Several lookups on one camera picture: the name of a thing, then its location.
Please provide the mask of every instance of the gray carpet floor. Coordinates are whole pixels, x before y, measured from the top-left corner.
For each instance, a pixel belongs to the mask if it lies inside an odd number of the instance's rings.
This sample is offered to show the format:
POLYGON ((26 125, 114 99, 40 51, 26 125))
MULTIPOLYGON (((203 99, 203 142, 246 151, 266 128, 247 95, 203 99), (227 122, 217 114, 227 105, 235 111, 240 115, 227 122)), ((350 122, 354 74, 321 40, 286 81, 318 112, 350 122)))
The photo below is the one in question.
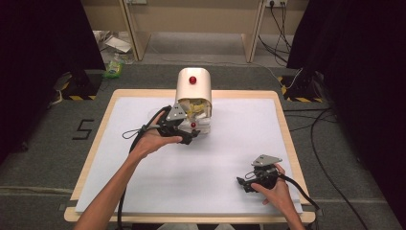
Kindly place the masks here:
MULTIPOLYGON (((63 204, 75 188, 114 90, 175 89, 177 75, 184 67, 190 66, 126 65, 120 78, 102 82, 96 100, 62 101, 48 109, 28 140, 29 149, 13 152, 0 166, 0 229, 72 229, 74 224, 63 218, 63 204), (82 126, 92 129, 90 136, 87 140, 73 140, 85 136, 77 132, 83 119, 94 120, 82 126)), ((332 102, 285 101, 278 81, 263 67, 205 68, 211 73, 212 89, 274 90, 280 95, 310 196, 324 210, 324 215, 318 217, 320 229, 362 229, 354 212, 327 180, 313 152, 309 125, 321 111, 288 111, 328 108, 332 102)), ((286 74, 282 68, 272 70, 277 76, 286 74)), ((328 175, 369 229, 401 229, 370 173, 358 162, 356 150, 334 110, 327 112, 326 118, 314 127, 313 140, 328 175)), ((264 229, 286 228, 285 224, 264 226, 264 229)), ((195 229, 195 226, 168 224, 162 229, 195 229)), ((225 224, 218 229, 231 228, 225 224)))

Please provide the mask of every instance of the black tape marking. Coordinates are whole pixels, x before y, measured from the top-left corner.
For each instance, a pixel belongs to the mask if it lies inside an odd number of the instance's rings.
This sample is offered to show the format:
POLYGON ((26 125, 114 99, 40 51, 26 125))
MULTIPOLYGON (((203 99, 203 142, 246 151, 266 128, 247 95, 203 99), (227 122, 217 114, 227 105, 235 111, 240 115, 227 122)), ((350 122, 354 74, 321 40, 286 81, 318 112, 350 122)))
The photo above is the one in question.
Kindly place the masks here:
POLYGON ((90 133, 92 132, 92 129, 85 129, 85 128, 81 128, 81 125, 83 125, 83 123, 85 122, 94 122, 94 119, 83 119, 80 121, 80 125, 77 129, 77 131, 85 131, 87 132, 86 137, 74 137, 72 138, 72 140, 87 140, 90 136, 90 133))

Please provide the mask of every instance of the person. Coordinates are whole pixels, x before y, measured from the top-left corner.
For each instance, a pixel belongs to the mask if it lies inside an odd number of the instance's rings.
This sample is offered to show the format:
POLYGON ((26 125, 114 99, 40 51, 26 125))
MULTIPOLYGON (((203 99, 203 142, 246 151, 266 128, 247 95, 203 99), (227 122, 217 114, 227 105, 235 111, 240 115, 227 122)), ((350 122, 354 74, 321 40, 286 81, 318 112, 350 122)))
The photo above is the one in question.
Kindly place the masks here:
MULTIPOLYGON (((157 124, 159 117, 162 116, 162 114, 163 112, 157 116, 152 123, 157 124)), ((74 229, 106 229, 125 187, 132 174, 134 174, 138 164, 159 148, 167 144, 175 144, 181 141, 182 137, 180 136, 162 137, 155 128, 148 130, 139 140, 134 150, 127 156, 121 167, 81 214, 74 229)), ((277 165, 277 168, 280 172, 284 173, 281 166, 277 165)), ((283 180, 278 179, 275 188, 272 190, 267 190, 259 184, 252 184, 252 187, 265 195, 266 199, 263 201, 263 204, 270 202, 281 211, 285 216, 290 229, 304 229, 300 228, 300 226, 302 226, 301 219, 295 211, 289 190, 283 180)))

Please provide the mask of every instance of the red knob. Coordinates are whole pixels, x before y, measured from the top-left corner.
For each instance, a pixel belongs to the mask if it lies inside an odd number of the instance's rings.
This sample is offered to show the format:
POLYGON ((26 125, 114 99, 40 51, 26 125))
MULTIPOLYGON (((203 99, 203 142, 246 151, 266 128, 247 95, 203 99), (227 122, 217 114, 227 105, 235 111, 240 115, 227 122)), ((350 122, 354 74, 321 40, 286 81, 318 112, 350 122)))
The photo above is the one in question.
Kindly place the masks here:
POLYGON ((190 84, 196 84, 196 82, 197 82, 197 78, 196 78, 196 77, 191 76, 191 77, 189 78, 189 83, 190 83, 190 84))

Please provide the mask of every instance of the wall socket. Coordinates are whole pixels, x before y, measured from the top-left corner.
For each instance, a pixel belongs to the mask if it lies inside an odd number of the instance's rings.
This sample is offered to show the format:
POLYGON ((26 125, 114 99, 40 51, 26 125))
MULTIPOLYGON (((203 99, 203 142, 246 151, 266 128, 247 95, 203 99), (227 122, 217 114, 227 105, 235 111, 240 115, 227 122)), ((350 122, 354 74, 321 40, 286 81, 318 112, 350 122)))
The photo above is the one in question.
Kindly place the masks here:
POLYGON ((287 0, 266 0, 266 7, 271 7, 271 1, 274 1, 274 8, 281 8, 282 3, 287 6, 287 0))

